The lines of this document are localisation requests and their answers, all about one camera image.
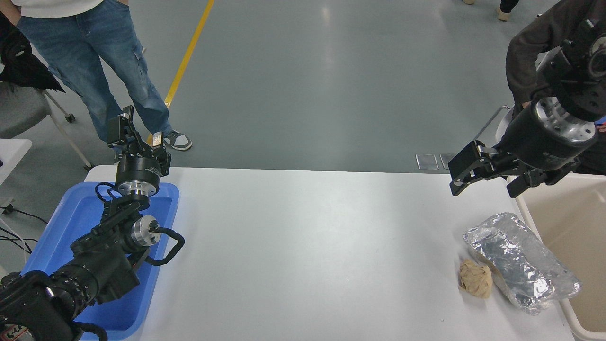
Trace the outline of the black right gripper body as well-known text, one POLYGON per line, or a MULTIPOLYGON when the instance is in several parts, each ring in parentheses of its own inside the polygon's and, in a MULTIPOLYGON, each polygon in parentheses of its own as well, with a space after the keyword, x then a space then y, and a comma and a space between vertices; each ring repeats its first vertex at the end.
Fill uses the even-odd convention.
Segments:
POLYGON ((500 151, 544 171, 562 168, 588 147, 588 123, 558 101, 533 101, 507 126, 500 151))

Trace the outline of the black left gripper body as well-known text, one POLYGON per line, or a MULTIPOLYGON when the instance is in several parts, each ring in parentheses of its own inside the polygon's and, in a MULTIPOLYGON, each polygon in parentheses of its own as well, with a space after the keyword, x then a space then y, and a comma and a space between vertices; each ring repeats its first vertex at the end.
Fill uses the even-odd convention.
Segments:
POLYGON ((116 186, 131 183, 149 184, 151 187, 160 186, 162 168, 156 155, 131 155, 121 153, 117 164, 116 186))

